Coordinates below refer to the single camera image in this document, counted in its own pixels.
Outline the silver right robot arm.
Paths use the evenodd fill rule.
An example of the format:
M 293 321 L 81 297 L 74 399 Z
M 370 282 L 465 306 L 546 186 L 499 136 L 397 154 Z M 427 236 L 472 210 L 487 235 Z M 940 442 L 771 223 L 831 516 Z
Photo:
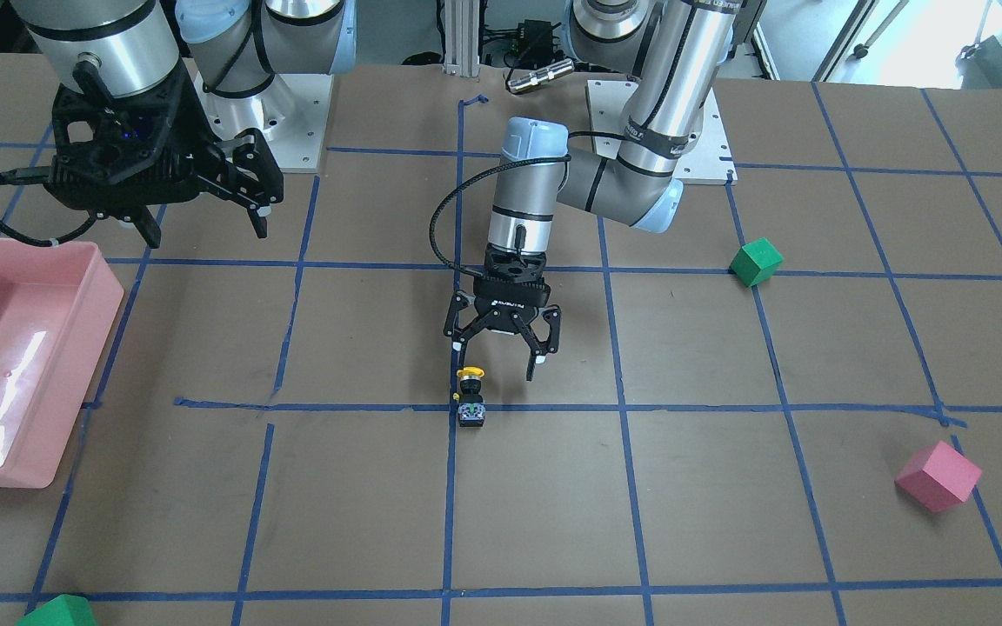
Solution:
M 48 166 L 0 183 L 39 183 L 86 222 L 24 244 L 55 247 L 100 219 L 155 249 L 150 207 L 210 194 L 246 210 L 266 238 L 284 174 L 317 169 L 331 79 L 357 59 L 353 1 L 16 1 L 60 86 Z

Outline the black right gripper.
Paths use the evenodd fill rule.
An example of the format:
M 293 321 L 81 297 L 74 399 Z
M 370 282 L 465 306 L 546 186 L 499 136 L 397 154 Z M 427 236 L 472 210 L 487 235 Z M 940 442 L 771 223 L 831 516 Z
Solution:
M 81 91 L 61 87 L 52 107 L 56 155 L 47 190 L 59 202 L 127 216 L 156 250 L 162 230 L 148 206 L 207 191 L 242 206 L 256 237 L 268 236 L 271 205 L 284 199 L 281 167 L 258 128 L 218 141 L 183 61 L 156 86 L 126 97 L 114 96 L 96 61 L 77 61 L 71 74 Z

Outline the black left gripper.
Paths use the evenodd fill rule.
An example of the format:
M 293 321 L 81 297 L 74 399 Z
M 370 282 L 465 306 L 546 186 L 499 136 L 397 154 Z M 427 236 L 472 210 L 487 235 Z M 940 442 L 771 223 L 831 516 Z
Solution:
M 456 290 L 451 296 L 443 332 L 451 340 L 453 368 L 464 368 L 471 338 L 484 330 L 517 334 L 529 346 L 526 381 L 531 382 L 538 364 L 559 351 L 562 326 L 560 306 L 549 305 L 551 289 L 542 273 L 546 254 L 517 253 L 486 246 L 484 276 L 474 278 L 473 296 Z M 458 326 L 458 314 L 473 308 L 478 315 L 468 325 Z M 548 325 L 548 336 L 539 338 L 532 322 L 539 316 Z

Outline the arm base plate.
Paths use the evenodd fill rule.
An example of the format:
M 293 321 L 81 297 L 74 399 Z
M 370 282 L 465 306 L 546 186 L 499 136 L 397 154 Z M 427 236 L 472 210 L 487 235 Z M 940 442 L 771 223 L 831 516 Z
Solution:
M 590 130 L 623 134 L 625 105 L 637 88 L 637 82 L 590 79 L 587 83 Z M 738 181 L 734 157 L 713 90 L 708 92 L 703 112 L 698 116 L 697 138 L 692 140 L 692 147 L 687 153 L 679 158 L 673 175 L 689 185 L 724 185 L 729 181 Z
M 314 174 L 324 154 L 331 112 L 331 75 L 277 75 L 270 87 L 236 99 L 203 93 L 202 76 L 194 84 L 207 122 L 220 139 L 258 128 L 283 173 Z

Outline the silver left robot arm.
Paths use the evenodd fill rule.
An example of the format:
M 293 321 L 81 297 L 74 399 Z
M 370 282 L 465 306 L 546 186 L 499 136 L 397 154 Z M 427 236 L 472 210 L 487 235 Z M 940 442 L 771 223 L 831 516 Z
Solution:
M 741 1 L 572 1 L 564 42 L 574 56 L 636 77 L 638 87 L 610 134 L 617 153 L 572 148 L 564 124 L 513 117 L 506 124 L 484 267 L 435 257 L 469 275 L 472 289 L 451 297 L 443 332 L 457 353 L 460 381 L 484 372 L 465 363 L 485 331 L 518 336 L 533 372 L 559 349 L 561 309 L 549 302 L 546 250 L 558 203 L 661 233 L 684 194 L 678 162 L 698 143 L 706 98 L 726 59 Z

